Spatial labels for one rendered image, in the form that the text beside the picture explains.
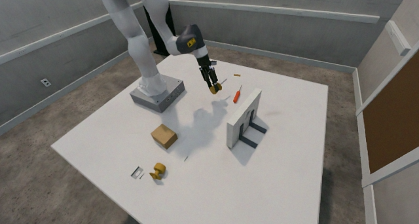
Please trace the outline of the brass door knob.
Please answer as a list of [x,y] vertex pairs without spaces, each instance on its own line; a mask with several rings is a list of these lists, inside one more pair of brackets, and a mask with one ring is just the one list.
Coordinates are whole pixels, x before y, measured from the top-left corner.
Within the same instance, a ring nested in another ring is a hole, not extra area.
[[166,170],[165,165],[163,165],[162,163],[156,163],[154,166],[154,171],[155,173],[150,172],[149,175],[152,176],[153,179],[158,179],[161,180],[161,177],[158,176],[159,174],[163,174]]
[[[226,81],[226,79],[220,84],[220,83],[217,83],[217,86],[219,87],[219,90],[222,90],[222,84],[224,83]],[[210,92],[212,93],[212,94],[216,94],[216,93],[218,93],[218,91],[216,92],[215,91],[215,89],[214,89],[214,86],[212,86],[212,87],[210,87]]]

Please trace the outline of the brown cardboard box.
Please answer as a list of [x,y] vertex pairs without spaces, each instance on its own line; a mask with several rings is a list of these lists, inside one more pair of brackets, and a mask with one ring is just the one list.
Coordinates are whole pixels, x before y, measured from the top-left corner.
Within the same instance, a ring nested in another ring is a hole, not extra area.
[[151,132],[151,136],[165,149],[168,149],[178,139],[177,134],[164,124],[161,124]]

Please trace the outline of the orange-handled screwdriver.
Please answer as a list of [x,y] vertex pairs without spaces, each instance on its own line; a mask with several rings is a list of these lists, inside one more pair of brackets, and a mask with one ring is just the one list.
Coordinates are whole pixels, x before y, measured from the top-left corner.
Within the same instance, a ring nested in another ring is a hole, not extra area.
[[233,99],[233,102],[234,102],[234,103],[236,103],[236,102],[237,102],[239,95],[240,95],[240,91],[237,91],[237,93],[236,93],[236,95],[235,95],[235,97],[234,97],[234,99]]

